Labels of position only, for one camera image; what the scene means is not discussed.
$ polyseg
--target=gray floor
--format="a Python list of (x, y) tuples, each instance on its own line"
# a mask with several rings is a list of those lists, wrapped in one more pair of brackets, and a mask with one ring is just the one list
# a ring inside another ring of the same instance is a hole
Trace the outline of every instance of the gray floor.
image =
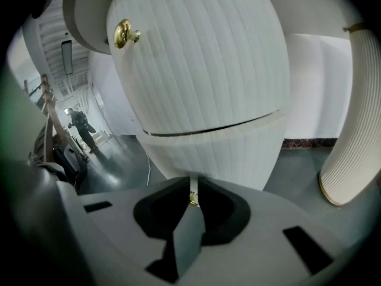
[[(113, 137), (99, 150), (90, 155), (88, 175), (80, 187), (81, 195), (147, 185), (148, 158), (135, 137)], [(264, 190), (300, 206), (349, 247), (371, 232), (381, 209), (380, 189), (371, 184), (343, 207), (327, 202), (318, 186), (317, 173), (329, 153), (330, 148), (282, 150)], [(164, 179), (151, 162), (149, 184)]]

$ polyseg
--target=white ribbed panel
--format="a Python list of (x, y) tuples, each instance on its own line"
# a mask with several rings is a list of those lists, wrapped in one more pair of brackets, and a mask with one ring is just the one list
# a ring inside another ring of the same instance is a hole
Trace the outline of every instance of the white ribbed panel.
[(329, 199), (345, 204), (381, 169), (381, 48), (370, 30), (350, 35), (353, 87), (339, 139), (320, 176)]
[(137, 138), (167, 178), (207, 176), (262, 190), (274, 168), (285, 115), (267, 117), (196, 135)]
[[(114, 29), (125, 18), (142, 35), (117, 49)], [(113, 0), (107, 33), (147, 132), (219, 128), (288, 103), (286, 43), (269, 0)]]

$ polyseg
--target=man walking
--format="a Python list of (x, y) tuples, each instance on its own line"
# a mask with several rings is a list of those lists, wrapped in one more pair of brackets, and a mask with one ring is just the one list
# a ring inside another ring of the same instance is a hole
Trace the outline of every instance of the man walking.
[(89, 130), (94, 130), (94, 128), (88, 123), (88, 120), (82, 111), (74, 111), (72, 108), (69, 108), (67, 112), (71, 116), (71, 123), (69, 123), (68, 127), (71, 128), (72, 126), (75, 126), (77, 128), (83, 142), (90, 147), (90, 153), (92, 153), (97, 147)]

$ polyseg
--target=brass knob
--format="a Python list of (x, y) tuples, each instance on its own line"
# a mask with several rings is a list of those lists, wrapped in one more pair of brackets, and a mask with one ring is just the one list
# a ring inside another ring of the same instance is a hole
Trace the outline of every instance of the brass knob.
[(118, 49), (122, 49), (129, 39), (132, 42), (137, 42), (139, 38), (140, 32), (131, 32), (131, 23), (127, 19), (123, 19), (115, 28), (114, 45)]

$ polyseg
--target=cable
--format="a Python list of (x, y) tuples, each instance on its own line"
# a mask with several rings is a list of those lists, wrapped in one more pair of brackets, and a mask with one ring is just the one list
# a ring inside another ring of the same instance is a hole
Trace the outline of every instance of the cable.
[(148, 167), (149, 167), (149, 169), (148, 169), (148, 177), (147, 177), (147, 186), (148, 186), (149, 185), (149, 177), (151, 175), (151, 162), (150, 162), (150, 159), (148, 157), (148, 154), (147, 153), (145, 153), (145, 154), (146, 154), (146, 156), (148, 158)]

